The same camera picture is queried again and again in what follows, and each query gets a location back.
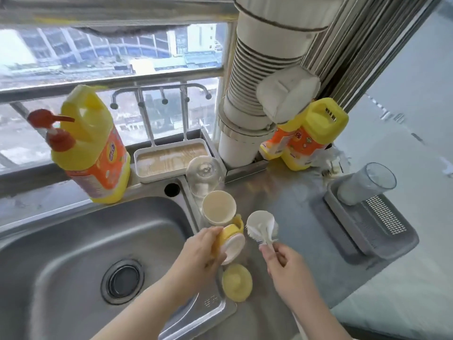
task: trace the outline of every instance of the glass rim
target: glass rim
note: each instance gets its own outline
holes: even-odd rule
[[[393,187],[384,187],[384,186],[381,186],[380,184],[378,184],[377,182],[375,182],[375,181],[370,177],[370,175],[368,174],[368,169],[367,169],[367,167],[368,167],[369,165],[380,165],[380,166],[384,167],[386,170],[388,170],[388,171],[392,174],[392,176],[393,176],[393,181],[394,181]],[[397,181],[396,181],[395,174],[393,174],[393,172],[392,172],[388,167],[384,166],[383,164],[380,164],[380,163],[378,163],[378,162],[368,162],[368,163],[364,166],[364,168],[365,168],[365,174],[366,174],[366,176],[367,176],[367,177],[370,179],[370,181],[371,181],[372,183],[374,183],[377,187],[380,187],[380,188],[383,188],[383,189],[386,189],[386,190],[391,190],[391,189],[394,189],[394,188],[396,187]]]

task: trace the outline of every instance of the yellow bottle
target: yellow bottle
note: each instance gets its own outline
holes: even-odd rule
[[[61,116],[47,110],[30,113],[34,127],[46,128],[52,160],[96,203],[119,201],[130,175],[130,156],[112,116],[94,89],[78,85],[61,107]],[[61,121],[60,128],[52,124]]]
[[[316,155],[344,130],[348,120],[348,114],[332,98],[312,102],[283,151],[282,160],[290,170],[307,169]]]
[[[309,107],[310,105],[286,123],[279,124],[277,126],[277,131],[272,138],[261,143],[260,153],[265,160],[273,160],[282,155],[283,150],[286,148],[297,129],[301,126],[305,117],[305,112]]]

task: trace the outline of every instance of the drain strainer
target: drain strainer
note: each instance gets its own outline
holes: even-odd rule
[[[107,303],[119,305],[137,296],[143,286],[144,274],[135,260],[121,260],[104,274],[101,294]]]

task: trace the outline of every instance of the stainless steel sink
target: stainless steel sink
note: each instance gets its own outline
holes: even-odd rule
[[[89,339],[167,272],[200,219],[181,177],[1,227],[0,338]],[[233,314],[219,286],[179,308],[159,339],[191,339]]]

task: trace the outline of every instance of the red pump nozzle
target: red pump nozzle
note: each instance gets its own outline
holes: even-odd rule
[[[46,109],[39,109],[30,112],[27,121],[36,129],[47,129],[46,140],[49,146],[54,151],[66,151],[74,147],[76,140],[69,132],[63,129],[55,129],[52,125],[56,121],[70,121],[75,119],[65,115],[54,115]]]

